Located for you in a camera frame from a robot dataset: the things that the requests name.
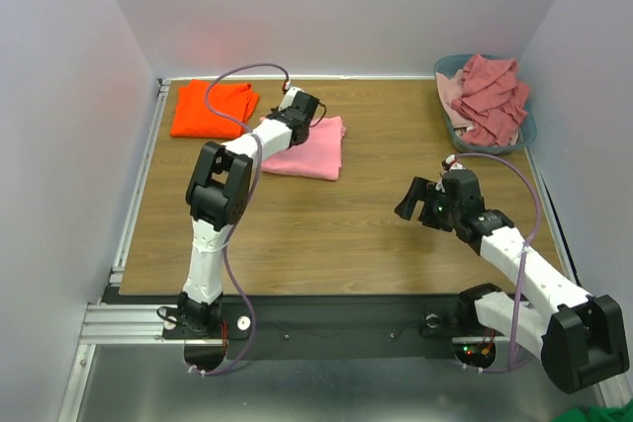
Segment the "light pink t shirt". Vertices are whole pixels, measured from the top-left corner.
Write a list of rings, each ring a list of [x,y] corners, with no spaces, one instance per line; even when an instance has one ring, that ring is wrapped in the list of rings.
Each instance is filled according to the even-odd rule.
[[[264,160],[262,170],[276,175],[337,181],[342,167],[345,133],[341,117],[323,119],[311,128],[305,143]]]

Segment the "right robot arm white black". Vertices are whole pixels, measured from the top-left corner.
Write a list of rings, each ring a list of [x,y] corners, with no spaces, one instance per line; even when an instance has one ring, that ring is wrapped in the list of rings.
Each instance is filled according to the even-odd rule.
[[[437,182],[413,178],[395,213],[410,220],[417,205],[422,206],[422,225],[454,232],[513,281],[527,300],[516,305],[494,285],[463,291],[455,309],[461,330],[477,333],[486,327],[513,338],[565,393],[629,370],[619,304],[567,279],[527,243],[502,211],[487,208],[473,171],[454,166]]]

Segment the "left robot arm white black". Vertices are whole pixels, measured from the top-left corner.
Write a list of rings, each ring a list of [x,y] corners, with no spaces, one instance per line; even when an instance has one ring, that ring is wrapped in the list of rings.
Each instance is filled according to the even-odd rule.
[[[228,240],[252,197],[261,162],[305,143],[321,106],[317,97],[292,87],[255,129],[202,147],[185,196],[193,228],[188,275],[176,305],[157,310],[165,339],[210,339],[222,331]]]

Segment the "folded orange t shirt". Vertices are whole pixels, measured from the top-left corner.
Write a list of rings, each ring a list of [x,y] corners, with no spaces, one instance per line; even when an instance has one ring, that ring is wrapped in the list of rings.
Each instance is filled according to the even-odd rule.
[[[175,138],[235,139],[259,103],[250,83],[210,83],[191,80],[178,92],[170,135]]]

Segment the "pale pink garment in basket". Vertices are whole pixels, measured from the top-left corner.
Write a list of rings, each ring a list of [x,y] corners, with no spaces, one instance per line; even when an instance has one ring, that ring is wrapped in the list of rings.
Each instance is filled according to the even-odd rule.
[[[461,116],[452,108],[452,103],[455,100],[459,100],[463,94],[464,71],[458,69],[451,78],[441,72],[437,72],[435,79],[439,99],[444,112],[449,118],[451,126],[454,129],[470,127],[472,122]]]

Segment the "dusty rose t shirt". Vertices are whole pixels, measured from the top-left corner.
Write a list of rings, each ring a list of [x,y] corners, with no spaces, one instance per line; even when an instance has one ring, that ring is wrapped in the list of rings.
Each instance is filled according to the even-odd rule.
[[[517,77],[515,59],[473,55],[463,68],[463,88],[451,108],[472,124],[462,139],[476,146],[509,146],[528,116],[530,87]]]

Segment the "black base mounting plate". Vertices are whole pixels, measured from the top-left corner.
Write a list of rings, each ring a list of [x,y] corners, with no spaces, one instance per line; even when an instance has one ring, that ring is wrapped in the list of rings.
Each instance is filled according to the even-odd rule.
[[[184,345],[201,376],[254,361],[425,358],[477,371],[505,369],[504,337],[463,324],[456,295],[225,295],[201,314],[160,307],[162,337]]]

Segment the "green cloth at corner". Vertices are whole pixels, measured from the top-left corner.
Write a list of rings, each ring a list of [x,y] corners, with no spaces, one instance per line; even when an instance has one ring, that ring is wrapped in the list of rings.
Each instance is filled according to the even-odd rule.
[[[554,418],[553,422],[632,422],[632,403],[618,408],[573,408]]]

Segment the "left aluminium frame rail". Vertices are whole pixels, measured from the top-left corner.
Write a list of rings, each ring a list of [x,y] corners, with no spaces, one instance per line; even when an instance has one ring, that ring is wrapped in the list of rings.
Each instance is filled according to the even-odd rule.
[[[142,196],[149,174],[153,151],[159,136],[171,81],[158,80],[158,93],[153,115],[141,156],[133,196],[128,206],[127,217],[111,267],[108,285],[102,298],[86,308],[79,335],[79,343],[85,346],[97,345],[140,345],[158,344],[163,341],[162,323],[155,314],[152,303],[107,303],[108,296],[117,296],[128,266],[129,254],[135,233],[136,221]]]

